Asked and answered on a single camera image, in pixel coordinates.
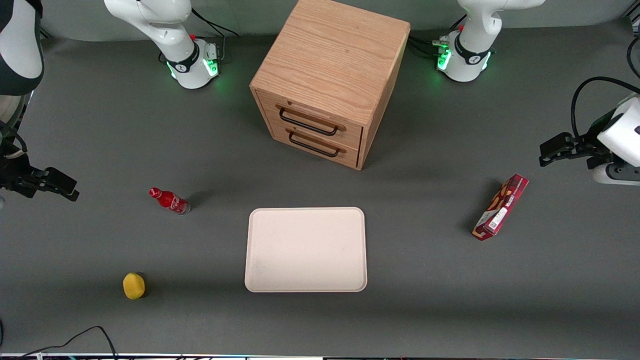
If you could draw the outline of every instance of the drawer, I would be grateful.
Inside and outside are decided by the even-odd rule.
[[[267,121],[272,127],[287,127],[299,134],[331,140],[352,149],[360,148],[362,126],[350,124],[264,92],[257,94]]]
[[[292,126],[271,126],[273,138],[298,149],[342,165],[355,168],[358,165],[358,151],[317,136],[294,130]]]

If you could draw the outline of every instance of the barcode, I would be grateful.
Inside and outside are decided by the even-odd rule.
[[[498,225],[500,225],[500,223],[502,222],[504,215],[506,214],[507,214],[506,208],[501,208],[500,210],[498,210],[498,213],[495,214],[493,220],[491,220],[491,222],[489,223],[489,228],[491,230],[496,230],[496,228],[498,228]]]

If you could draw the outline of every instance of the cable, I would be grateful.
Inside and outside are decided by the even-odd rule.
[[[191,8],[191,12],[193,13],[193,15],[196,15],[200,20],[206,22],[218,34],[220,34],[220,36],[222,37],[222,55],[220,56],[220,61],[224,60],[225,59],[225,55],[227,53],[227,36],[224,35],[218,28],[220,28],[222,30],[226,30],[226,31],[234,34],[237,37],[240,37],[240,35],[238,33],[236,33],[235,31],[231,30],[231,29],[227,29],[224,26],[220,26],[220,25],[216,24],[215,22],[211,22],[211,21],[205,19],[194,8]]]
[[[614,78],[608,78],[607,76],[595,76],[593,78],[589,78],[585,81],[582,82],[582,84],[580,84],[580,86],[578,86],[577,89],[575,89],[575,93],[573,93],[573,99],[571,100],[571,129],[573,130],[573,137],[575,137],[576,141],[578,141],[579,144],[584,145],[582,142],[582,138],[578,135],[578,127],[575,124],[575,104],[578,101],[578,95],[580,95],[580,91],[582,91],[582,89],[591,82],[594,81],[606,81],[608,83],[614,83],[616,85],[622,86],[623,88],[626,88],[627,90],[631,90],[637,94],[640,94],[640,88],[637,88],[629,83],[626,83],[622,80],[618,80],[618,79],[614,79]]]
[[[422,54],[429,55],[428,56],[429,58],[431,58],[431,57],[433,57],[435,55],[435,53],[430,53],[430,52],[428,52],[428,51],[426,51],[424,49],[421,49],[420,47],[418,47],[418,45],[414,44],[413,42],[409,42],[409,45],[411,45],[412,48],[420,51]]]
[[[633,61],[631,60],[631,52],[634,49],[634,46],[636,44],[636,42],[638,42],[639,38],[634,38],[633,40],[631,40],[631,44],[629,44],[629,47],[627,48],[627,63],[629,64],[629,67],[631,68],[631,71],[634,72],[634,74],[640,78],[640,74],[638,73],[638,71],[636,70],[636,67],[634,66]]]
[[[238,33],[236,33],[235,31],[233,31],[233,30],[229,30],[229,29],[225,28],[224,26],[218,25],[218,24],[216,24],[215,22],[211,22],[211,21],[209,21],[209,20],[205,19],[205,18],[204,18],[202,15],[200,15],[200,14],[199,14],[199,13],[198,13],[194,8],[191,8],[191,12],[193,13],[193,15],[196,15],[200,20],[202,20],[202,21],[206,22],[207,24],[209,24],[209,25],[213,25],[213,26],[217,26],[217,27],[221,28],[222,30],[227,30],[227,31],[228,31],[228,32],[230,32],[231,34],[233,34],[233,35],[235,35],[235,36],[237,36],[237,37],[240,37],[240,35],[238,35]]]
[[[53,346],[50,346],[50,347],[39,348],[38,350],[34,350],[32,352],[28,352],[28,353],[26,353],[26,354],[24,354],[22,356],[10,357],[9,360],[24,359],[24,358],[27,358],[27,357],[33,355],[33,354],[37,354],[39,352],[43,352],[43,351],[46,351],[46,350],[49,350],[49,349],[52,349],[52,348],[63,348],[63,347],[66,347],[67,345],[69,345],[69,343],[71,341],[74,341],[75,338],[77,338],[78,336],[80,336],[80,335],[82,335],[82,334],[84,334],[84,333],[86,333],[86,332],[88,332],[89,330],[92,330],[92,329],[100,329],[100,331],[102,331],[102,333],[104,334],[104,337],[107,338],[107,342],[109,343],[109,348],[111,349],[111,354],[113,355],[113,359],[114,360],[118,360],[118,356],[116,355],[116,349],[113,347],[113,343],[111,342],[111,338],[109,337],[109,335],[107,335],[107,332],[104,330],[104,328],[102,326],[99,326],[99,325],[92,326],[89,329],[87,329],[87,330],[85,330],[83,332],[80,332],[79,334],[76,334],[73,338],[70,338],[69,340],[67,340],[66,343],[64,343],[62,345],[53,345]]]
[[[464,20],[467,17],[467,14],[463,15],[460,19],[458,19],[458,21],[456,21],[453,25],[451,25],[451,27],[449,28],[450,30],[453,30],[456,28],[456,26],[458,26],[459,23],[462,22],[462,20]],[[424,44],[424,45],[432,45],[432,43],[430,41],[425,41],[423,39],[417,38],[415,36],[409,35],[409,40],[413,40],[415,42],[418,42],[420,44]],[[433,53],[427,53],[425,50],[417,47],[415,44],[411,44],[409,43],[411,46],[413,46],[414,48],[416,48],[416,50],[420,51],[421,53],[424,54],[428,54],[428,55],[432,55]]]
[[[627,15],[626,16],[630,16],[636,9],[638,9],[638,7],[640,6],[640,3],[637,3],[633,9],[627,11]]]
[[[409,40],[413,40],[415,42],[419,42],[420,44],[424,44],[424,45],[432,45],[430,41],[419,39],[413,35],[409,35]]]
[[[453,30],[456,28],[456,26],[458,26],[459,23],[462,22],[462,20],[465,19],[465,17],[467,17],[467,14],[463,15],[460,19],[458,19],[458,21],[456,21],[453,25],[451,25],[451,27],[449,28],[449,30]]]
[[[18,135],[18,132],[14,128],[0,121],[0,130],[2,129],[6,129],[7,131],[9,131],[9,133],[11,133],[11,135],[13,135],[13,137],[18,140],[18,142],[20,143],[20,147],[22,148],[22,152],[27,152],[27,143],[24,142],[22,137]]]

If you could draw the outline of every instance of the bottle cap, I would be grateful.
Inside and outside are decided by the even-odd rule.
[[[151,188],[149,190],[149,195],[155,199],[159,198],[160,195],[162,195],[162,190],[158,189],[158,188]]]

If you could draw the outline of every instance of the plastic tray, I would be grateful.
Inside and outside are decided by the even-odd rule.
[[[358,208],[254,210],[244,285],[255,293],[362,291],[367,286],[364,213]]]

